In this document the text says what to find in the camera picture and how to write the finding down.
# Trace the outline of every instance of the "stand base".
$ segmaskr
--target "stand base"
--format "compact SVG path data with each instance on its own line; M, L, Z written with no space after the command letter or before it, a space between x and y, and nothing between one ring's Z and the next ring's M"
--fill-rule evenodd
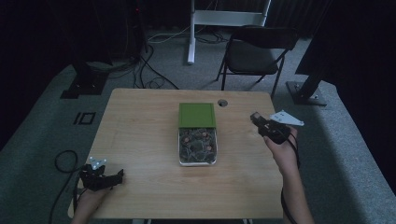
M303 82L289 81L286 82L286 85L288 86L291 97L296 105L327 105L319 89L316 89L311 97L304 99L299 95L300 88L304 85Z
M77 75L70 85L69 90L64 91L61 99L77 99L80 95L100 95L105 87L109 73L96 73L91 84L81 84Z

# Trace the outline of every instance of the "table top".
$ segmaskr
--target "table top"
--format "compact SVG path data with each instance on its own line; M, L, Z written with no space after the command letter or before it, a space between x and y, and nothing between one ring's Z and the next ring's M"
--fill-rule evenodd
M215 164L179 165L179 103L215 105ZM105 175L124 169L124 182L94 217L281 218L282 176L250 121L255 111L275 112L268 93L115 89L90 156L107 159Z

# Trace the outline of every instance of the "cable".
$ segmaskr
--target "cable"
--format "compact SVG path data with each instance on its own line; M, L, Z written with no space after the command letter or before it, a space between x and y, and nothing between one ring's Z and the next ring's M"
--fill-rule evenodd
M151 65L149 65L149 60L151 59L152 55L154 54L154 47L152 47L151 45L148 45L149 48L151 49L151 53L149 54L147 59L144 59L142 56L140 57L141 60L144 62L143 65L141 66L140 72L139 72L139 77L140 77L140 87L138 85L136 85L136 77L134 78L134 86L136 86L137 88L141 88L141 89L146 89L147 87L152 87L152 84L156 84L157 87L155 89L159 89L160 87L162 87L165 83L165 81L167 81L168 83L170 83L175 89L179 90L179 87L177 85L175 85L171 80L169 80L168 78L166 78L164 75L162 75L161 73L157 72L154 68L151 67ZM153 71L157 76L159 77L155 77L154 79L152 79L151 81L147 82L146 84L143 81L143 69L148 66L149 69L151 69L151 71ZM163 83L160 85L158 84L155 80L156 79L162 79Z
M205 10L208 10L208 9L213 5L213 2L214 2L214 1L215 1L215 0L212 0L212 1L209 3L209 5L206 7ZM214 5L213 10L216 10L216 9L217 9L218 3L219 3L219 1L216 0L216 4ZM148 39L148 42L151 43L151 44L161 44L161 43L164 43L164 42L166 42L166 41L168 41L168 40L170 40L170 39L172 39L172 38L174 38L174 37L176 37L176 36L178 36L178 35L182 35L182 34L183 34L186 30L188 30L190 27L191 27L191 26L188 26L188 27L186 27L184 30L182 30L182 31L180 31L179 33L176 33L176 34L157 34L157 35L154 35L154 36L152 36L152 37L150 37L150 38ZM200 33L200 32L203 31L205 28L206 28L206 26L204 26L204 27L203 27L202 29L200 29L199 31L195 32L195 34ZM163 40L163 41L158 41L158 42L150 41L151 39L153 39L153 38L155 38L155 37L157 37L157 36L161 36L161 35L170 35L170 36L167 37L167 38L166 38L165 40Z
M290 146L293 148L293 151L294 151L294 153L296 155L297 168L300 169L300 165L301 164L300 164L300 157L299 157L299 154L298 154L298 142L297 142L296 136L294 136L294 134L290 133L290 135L294 138L294 141L295 141L295 145L294 145L290 141L288 136L283 134L279 129L277 129L276 131L279 132L286 139L286 141L288 141ZM280 192L280 203L282 204L283 211L285 212L285 215L286 215L286 217L288 217L288 219L291 222L291 224L297 224L297 222L294 220L294 217L291 215L291 212L290 212L290 210L288 208L288 205L286 204L285 197L283 195L283 188L282 188L282 191Z
M62 169L61 167L59 167L59 165L58 165L58 159L59 159L63 154L65 154L65 153L72 153L73 156L74 156L73 168L70 169L70 170L64 170L64 169ZM83 166L81 166L81 167L78 167L78 168L77 168L77 166L78 166L78 154L77 154L75 151L73 151L73 150L65 150L65 151L63 151L63 152L60 152L60 153L59 153L58 155L56 155L56 157L55 157L55 167L56 167L56 169L57 169L59 172L61 172L61 173L70 174L70 175L69 175L69 177L67 177L67 180L66 180L66 182L64 183L64 186L62 187L61 191L60 191L60 192L58 193L58 195L56 196L56 199L55 199L54 203L52 204L52 207L51 207L50 213L49 213L49 224L52 223L52 217L53 217L53 212L54 212L54 210L55 210L55 206L56 206L57 202L59 201L59 199L60 199L62 193L64 192L64 189L67 187L67 184L69 183L70 179L72 178L73 173L75 173L76 171L80 171L81 168L83 167Z
M122 72L122 71L128 71L131 68L134 68L139 62L138 58L131 57L129 59L129 62L123 63L118 66L110 66L107 68L100 68L100 67L95 67L93 65L90 65L90 68L94 72L103 72L103 73L114 73L114 72Z
M125 77L126 75L130 74L131 72L134 74L134 72L140 69L140 60L139 63L135 64L134 67L130 68L130 69L126 69L126 72L119 75L119 76L109 76L108 79L116 79L116 78L120 78L120 77Z
M195 39L201 43L220 44L220 43L228 42L228 39L224 38L221 34L218 34L215 32L211 32L210 34L201 34L201 35L213 35L216 38L216 40L207 40L207 39L201 38L199 36L196 36Z

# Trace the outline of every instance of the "chair backrest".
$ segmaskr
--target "chair backrest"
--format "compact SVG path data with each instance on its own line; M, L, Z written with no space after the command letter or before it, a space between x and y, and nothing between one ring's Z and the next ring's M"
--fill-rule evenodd
M294 49L299 36L293 28L269 28L256 25L239 27L230 38L242 40L263 49Z

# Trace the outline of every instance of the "person's right hand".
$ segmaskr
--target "person's right hand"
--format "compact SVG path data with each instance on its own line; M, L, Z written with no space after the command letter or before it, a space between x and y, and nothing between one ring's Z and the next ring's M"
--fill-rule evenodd
M296 129L290 127L290 132L297 138ZM296 146L296 141L293 136L290 135L289 140ZM289 141L285 141L278 145L269 137L264 136L264 142L273 153L274 160L282 175L293 174L295 171L298 171L297 157Z

